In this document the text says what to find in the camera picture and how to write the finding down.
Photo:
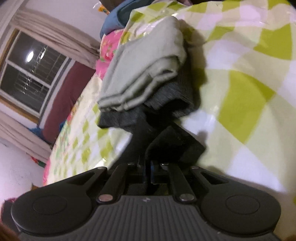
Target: blanket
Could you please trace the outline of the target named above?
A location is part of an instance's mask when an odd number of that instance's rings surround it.
[[[200,90],[199,110],[180,119],[207,147],[198,165],[275,196],[282,208],[275,233],[296,235],[295,9],[285,0],[159,2],[131,13],[120,44],[168,15],[183,24]],[[98,88],[91,85],[58,138],[48,183],[110,167],[128,143],[127,132],[97,127]]]

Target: screw head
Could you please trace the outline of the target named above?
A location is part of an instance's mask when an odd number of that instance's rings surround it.
[[[102,194],[99,196],[101,202],[110,202],[113,200],[113,196],[110,194]]]
[[[188,201],[193,201],[194,200],[194,196],[192,194],[189,193],[183,193],[179,196],[181,201],[184,202],[188,202]]]

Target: round pad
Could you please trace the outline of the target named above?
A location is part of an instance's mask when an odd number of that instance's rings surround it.
[[[272,231],[281,214],[274,197],[238,182],[210,185],[200,210],[213,226],[234,235]]]
[[[260,203],[250,196],[235,195],[226,200],[226,206],[234,213],[247,215],[258,211]]]
[[[12,217],[23,232],[57,235],[82,225],[91,211],[91,200],[79,186],[47,186],[19,197],[12,206]]]
[[[59,196],[47,196],[38,198],[33,203],[33,209],[39,214],[54,215],[63,211],[67,206],[67,200]]]

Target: white curtain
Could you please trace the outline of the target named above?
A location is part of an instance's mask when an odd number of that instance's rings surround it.
[[[19,9],[10,24],[59,53],[95,69],[100,42],[73,26],[27,8]]]
[[[49,159],[50,146],[2,111],[0,111],[0,137],[44,163]]]

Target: blue pillow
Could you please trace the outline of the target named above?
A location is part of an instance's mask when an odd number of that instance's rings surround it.
[[[101,32],[100,37],[108,35],[114,30],[125,28],[128,23],[129,16],[133,9],[150,5],[154,0],[125,0],[114,8],[107,16]]]

